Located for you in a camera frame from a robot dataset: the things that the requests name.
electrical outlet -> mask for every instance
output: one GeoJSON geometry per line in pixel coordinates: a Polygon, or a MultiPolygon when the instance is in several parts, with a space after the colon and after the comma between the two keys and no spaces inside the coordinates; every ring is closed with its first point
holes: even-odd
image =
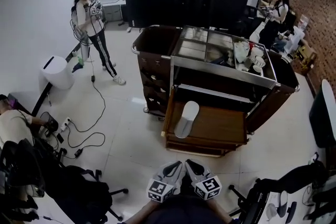
{"type": "Polygon", "coordinates": [[[62,131],[62,132],[64,132],[64,130],[66,129],[66,125],[65,125],[65,124],[69,125],[70,121],[71,121],[71,119],[70,119],[69,117],[67,117],[67,118],[63,121],[63,123],[62,123],[62,125],[61,125],[61,131],[62,131]]]}

white wall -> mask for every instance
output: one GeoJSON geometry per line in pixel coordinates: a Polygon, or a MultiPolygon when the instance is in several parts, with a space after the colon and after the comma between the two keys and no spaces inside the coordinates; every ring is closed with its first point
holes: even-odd
{"type": "Polygon", "coordinates": [[[69,24],[74,0],[0,0],[0,93],[32,111],[46,81],[41,62],[78,43],[69,24]]]}

white cup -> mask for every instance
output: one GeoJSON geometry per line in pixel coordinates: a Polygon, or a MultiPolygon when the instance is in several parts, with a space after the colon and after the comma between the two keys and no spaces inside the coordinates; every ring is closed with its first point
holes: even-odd
{"type": "Polygon", "coordinates": [[[262,70],[263,70],[261,67],[256,66],[256,65],[253,66],[253,69],[254,69],[254,71],[256,71],[256,72],[258,72],[258,73],[260,73],[260,74],[261,74],[261,72],[262,72],[262,70]]]}
{"type": "Polygon", "coordinates": [[[253,47],[251,51],[251,60],[253,61],[256,58],[256,56],[262,57],[264,56],[264,52],[257,47],[253,47]]]}
{"type": "Polygon", "coordinates": [[[256,56],[256,58],[254,59],[254,64],[261,68],[263,68],[266,65],[265,61],[260,56],[256,56]]]}

white tile floor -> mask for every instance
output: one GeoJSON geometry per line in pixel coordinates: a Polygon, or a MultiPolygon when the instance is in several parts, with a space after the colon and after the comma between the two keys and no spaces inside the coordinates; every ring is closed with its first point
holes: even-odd
{"type": "MultiPolygon", "coordinates": [[[[127,196],[114,197],[112,208],[125,219],[136,213],[148,199],[145,189],[149,178],[160,165],[179,159],[196,158],[207,164],[217,174],[223,190],[217,200],[227,210],[237,207],[237,197],[227,188],[234,184],[244,195],[252,187],[254,180],[260,178],[278,179],[292,168],[305,165],[317,148],[308,113],[313,102],[312,94],[303,76],[297,75],[301,90],[293,94],[283,107],[251,137],[251,141],[238,151],[222,158],[199,157],[175,153],[164,148],[160,137],[162,122],[156,117],[143,113],[144,98],[139,75],[137,57],[131,52],[131,45],[139,35],[137,29],[126,33],[126,26],[116,23],[107,26],[107,46],[116,70],[125,77],[127,84],[115,84],[109,74],[101,68],[98,53],[92,49],[94,60],[95,85],[106,100],[106,110],[98,124],[88,133],[78,133],[71,128],[70,144],[81,143],[92,132],[102,132],[106,141],[102,147],[89,147],[77,160],[64,159],[64,164],[74,164],[88,169],[103,171],[102,181],[111,190],[127,187],[127,196]]],[[[71,67],[77,59],[69,63],[71,67]]],[[[61,123],[67,116],[79,129],[90,127],[101,114],[103,102],[91,84],[92,66],[87,63],[83,69],[74,73],[75,84],[70,90],[53,88],[50,93],[52,107],[47,101],[40,112],[49,111],[61,123]]],[[[93,136],[87,144],[100,144],[102,137],[93,136]]],[[[73,157],[76,150],[62,144],[73,157]]],[[[304,223],[302,217],[308,208],[302,205],[303,190],[293,195],[298,202],[293,223],[304,223]]],[[[39,215],[49,216],[64,224],[72,223],[48,198],[36,199],[39,215]]],[[[116,220],[109,216],[109,223],[116,220]]]]}

person's feet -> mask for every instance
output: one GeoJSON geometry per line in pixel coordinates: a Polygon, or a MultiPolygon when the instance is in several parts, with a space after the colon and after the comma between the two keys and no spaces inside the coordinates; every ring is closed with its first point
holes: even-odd
{"type": "Polygon", "coordinates": [[[112,66],[113,66],[113,67],[116,67],[116,65],[117,65],[117,64],[116,64],[115,62],[112,63],[112,66]]]}
{"type": "Polygon", "coordinates": [[[121,78],[120,76],[115,76],[113,78],[113,81],[116,82],[119,85],[125,85],[126,84],[126,81],[123,78],[121,78]]]}

